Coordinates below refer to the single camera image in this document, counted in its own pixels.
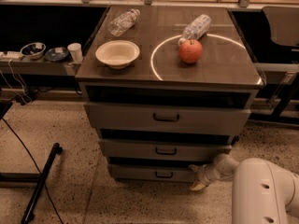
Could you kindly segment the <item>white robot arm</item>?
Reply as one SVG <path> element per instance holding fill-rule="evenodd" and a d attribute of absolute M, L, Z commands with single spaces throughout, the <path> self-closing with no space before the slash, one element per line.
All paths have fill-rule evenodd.
<path fill-rule="evenodd" d="M 299 217 L 299 175 L 271 161 L 220 154 L 210 164 L 190 168 L 192 190 L 232 183 L 232 224 L 289 224 L 288 217 Z"/>

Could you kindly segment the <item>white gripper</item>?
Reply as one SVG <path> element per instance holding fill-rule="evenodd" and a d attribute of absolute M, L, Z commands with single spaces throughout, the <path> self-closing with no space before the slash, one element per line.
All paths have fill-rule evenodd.
<path fill-rule="evenodd" d="M 219 178 L 219 173 L 215 169 L 213 164 L 205 164 L 203 166 L 197 165 L 189 165 L 189 168 L 192 169 L 194 172 L 198 173 L 198 181 L 194 182 L 190 186 L 191 191 L 199 191 L 206 187 L 206 185 L 210 185 L 211 183 L 215 182 Z"/>

